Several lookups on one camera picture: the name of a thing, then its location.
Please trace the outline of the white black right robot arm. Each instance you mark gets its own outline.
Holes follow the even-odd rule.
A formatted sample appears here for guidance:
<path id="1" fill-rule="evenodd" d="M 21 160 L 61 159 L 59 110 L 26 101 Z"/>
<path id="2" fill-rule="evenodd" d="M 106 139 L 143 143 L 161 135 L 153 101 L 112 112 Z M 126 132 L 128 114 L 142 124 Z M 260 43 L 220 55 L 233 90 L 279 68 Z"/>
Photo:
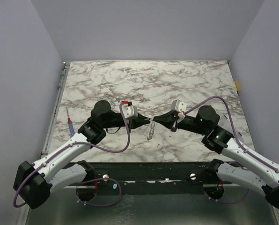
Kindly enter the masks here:
<path id="1" fill-rule="evenodd" d="M 203 135 L 206 148 L 222 154 L 244 168 L 213 160 L 205 171 L 209 183 L 218 180 L 232 182 L 263 195 L 266 201 L 279 209 L 279 164 L 253 151 L 235 138 L 235 135 L 218 125 L 220 116 L 209 105 L 199 108 L 195 117 L 184 111 L 172 110 L 154 117 L 154 121 L 175 132 L 177 129 Z"/>

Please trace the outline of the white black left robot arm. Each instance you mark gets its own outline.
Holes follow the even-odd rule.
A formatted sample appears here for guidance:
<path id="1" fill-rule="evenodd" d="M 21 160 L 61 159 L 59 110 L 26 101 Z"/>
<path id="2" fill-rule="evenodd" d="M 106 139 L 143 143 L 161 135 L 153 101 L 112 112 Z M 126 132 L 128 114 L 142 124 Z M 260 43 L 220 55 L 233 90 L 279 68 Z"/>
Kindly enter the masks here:
<path id="1" fill-rule="evenodd" d="M 51 194 L 54 186 L 51 183 L 53 177 L 74 158 L 91 148 L 108 153 L 124 152 L 130 145 L 131 129 L 149 123 L 150 119 L 138 113 L 131 102 L 122 101 L 119 112 L 112 111 L 110 103 L 106 100 L 96 102 L 91 116 L 69 141 L 42 159 L 33 163 L 24 161 L 19 165 L 13 185 L 13 206 L 19 208 L 27 204 L 32 209 L 39 207 Z M 125 127 L 127 132 L 127 143 L 123 149 L 110 150 L 98 146 L 106 137 L 107 129 L 120 127 Z"/>

